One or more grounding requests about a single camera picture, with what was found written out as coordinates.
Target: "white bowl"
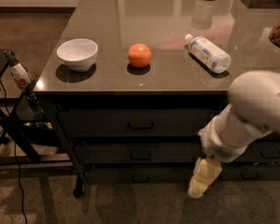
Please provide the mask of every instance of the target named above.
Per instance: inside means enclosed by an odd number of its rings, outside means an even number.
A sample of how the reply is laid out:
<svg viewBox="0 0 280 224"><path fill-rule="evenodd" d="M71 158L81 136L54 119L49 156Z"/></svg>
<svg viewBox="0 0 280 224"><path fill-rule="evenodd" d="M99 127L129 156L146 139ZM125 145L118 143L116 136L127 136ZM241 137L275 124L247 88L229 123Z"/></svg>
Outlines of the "white bowl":
<svg viewBox="0 0 280 224"><path fill-rule="evenodd" d="M57 48L57 56L73 71L84 72L95 63L97 44L89 39L79 38L66 41Z"/></svg>

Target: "white container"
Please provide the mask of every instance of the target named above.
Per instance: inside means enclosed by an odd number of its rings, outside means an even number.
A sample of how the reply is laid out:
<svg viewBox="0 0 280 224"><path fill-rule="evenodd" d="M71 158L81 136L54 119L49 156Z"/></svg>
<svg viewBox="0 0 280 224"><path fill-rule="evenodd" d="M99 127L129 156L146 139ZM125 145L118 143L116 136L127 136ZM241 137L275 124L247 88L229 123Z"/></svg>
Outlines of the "white container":
<svg viewBox="0 0 280 224"><path fill-rule="evenodd" d="M62 43L57 49L57 56L67 68L84 72L95 63L97 50L98 47L94 41L78 38Z"/></svg>
<svg viewBox="0 0 280 224"><path fill-rule="evenodd" d="M212 72L220 74L230 66L231 56L203 36L186 35L188 52L205 64Z"/></svg>

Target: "orange ball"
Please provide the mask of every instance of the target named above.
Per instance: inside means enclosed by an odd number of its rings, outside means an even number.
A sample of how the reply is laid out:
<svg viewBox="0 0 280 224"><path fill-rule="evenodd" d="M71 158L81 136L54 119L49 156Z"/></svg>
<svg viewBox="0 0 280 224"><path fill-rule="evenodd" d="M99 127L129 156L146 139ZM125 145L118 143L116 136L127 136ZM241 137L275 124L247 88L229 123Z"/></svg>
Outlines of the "orange ball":
<svg viewBox="0 0 280 224"><path fill-rule="evenodd" d="M130 65L136 68L144 68L149 65L151 51L149 47L142 43L134 44L129 49Z"/></svg>

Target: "tile floor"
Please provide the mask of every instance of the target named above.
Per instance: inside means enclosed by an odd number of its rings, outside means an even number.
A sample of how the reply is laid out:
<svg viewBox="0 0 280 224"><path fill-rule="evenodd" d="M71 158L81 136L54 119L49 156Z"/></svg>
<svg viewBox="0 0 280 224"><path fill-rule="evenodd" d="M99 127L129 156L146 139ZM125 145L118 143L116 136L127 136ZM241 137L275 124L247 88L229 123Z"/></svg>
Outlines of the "tile floor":
<svg viewBox="0 0 280 224"><path fill-rule="evenodd" d="M69 16L0 13L0 48L14 49L37 78ZM13 148L10 141L0 153L12 155ZM36 148L51 152L48 147ZM70 163L21 167L28 223L280 223L280 181L218 180L200 200L192 200L185 194L183 181L89 185L85 194L76 199L72 194L76 182L73 172ZM17 166L0 167L1 223L24 223Z"/></svg>

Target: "bottle cap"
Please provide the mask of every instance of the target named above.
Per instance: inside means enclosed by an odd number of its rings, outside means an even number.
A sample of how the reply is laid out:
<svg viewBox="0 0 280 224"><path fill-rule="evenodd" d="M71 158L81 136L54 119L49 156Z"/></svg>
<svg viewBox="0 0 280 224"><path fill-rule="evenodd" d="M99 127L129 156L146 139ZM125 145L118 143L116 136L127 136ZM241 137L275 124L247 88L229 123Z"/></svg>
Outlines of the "bottle cap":
<svg viewBox="0 0 280 224"><path fill-rule="evenodd" d="M194 36L191 35L191 34L187 34L187 35L185 36L185 39L186 39L188 45L189 45L190 41L191 41L193 38L194 38Z"/></svg>

